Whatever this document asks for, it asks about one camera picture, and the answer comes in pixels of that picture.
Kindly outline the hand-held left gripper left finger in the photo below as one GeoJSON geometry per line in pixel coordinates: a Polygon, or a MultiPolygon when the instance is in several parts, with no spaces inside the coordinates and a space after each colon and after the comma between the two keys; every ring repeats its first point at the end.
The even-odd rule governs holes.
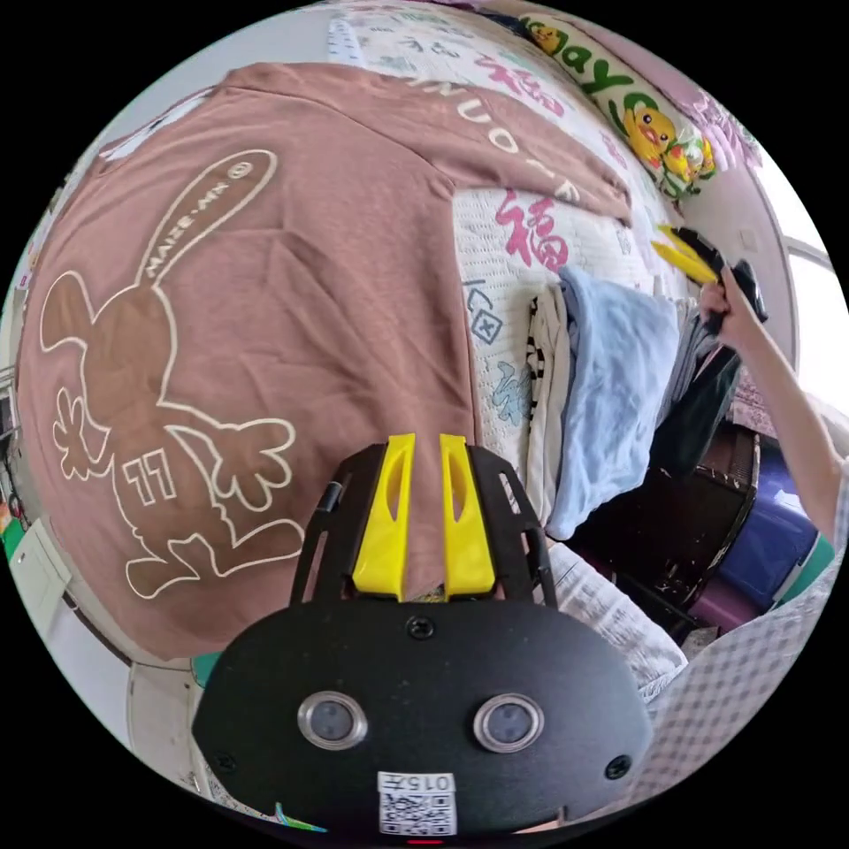
{"type": "Polygon", "coordinates": [[[391,436],[383,450],[352,573],[360,594],[402,600],[415,448],[416,435],[407,433],[391,436]]]}

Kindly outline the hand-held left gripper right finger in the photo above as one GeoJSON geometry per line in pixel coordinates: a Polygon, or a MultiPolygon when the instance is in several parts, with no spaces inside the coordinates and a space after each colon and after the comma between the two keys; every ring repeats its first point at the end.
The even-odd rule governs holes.
{"type": "Polygon", "coordinates": [[[495,570],[464,437],[440,435],[440,465],[446,598],[487,596],[495,587],[495,570]]]}

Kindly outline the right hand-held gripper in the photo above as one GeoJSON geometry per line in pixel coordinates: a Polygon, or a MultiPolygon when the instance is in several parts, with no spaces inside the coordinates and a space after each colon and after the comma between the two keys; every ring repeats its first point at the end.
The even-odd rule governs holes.
{"type": "MultiPolygon", "coordinates": [[[[762,334],[767,313],[756,275],[746,260],[734,265],[729,264],[719,248],[688,226],[658,225],[656,231],[660,236],[657,242],[652,242],[655,252],[698,285],[700,293],[703,286],[719,279],[723,267],[729,266],[760,323],[761,329],[755,335],[762,334]]],[[[700,319],[706,332],[710,334],[701,316],[700,319]]]]}

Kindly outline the person's right hand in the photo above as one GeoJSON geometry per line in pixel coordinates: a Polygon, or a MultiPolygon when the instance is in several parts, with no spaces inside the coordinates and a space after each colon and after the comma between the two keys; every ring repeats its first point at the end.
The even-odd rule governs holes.
{"type": "Polygon", "coordinates": [[[740,354],[761,329],[729,266],[723,267],[716,281],[702,287],[700,315],[711,335],[740,354]]]}

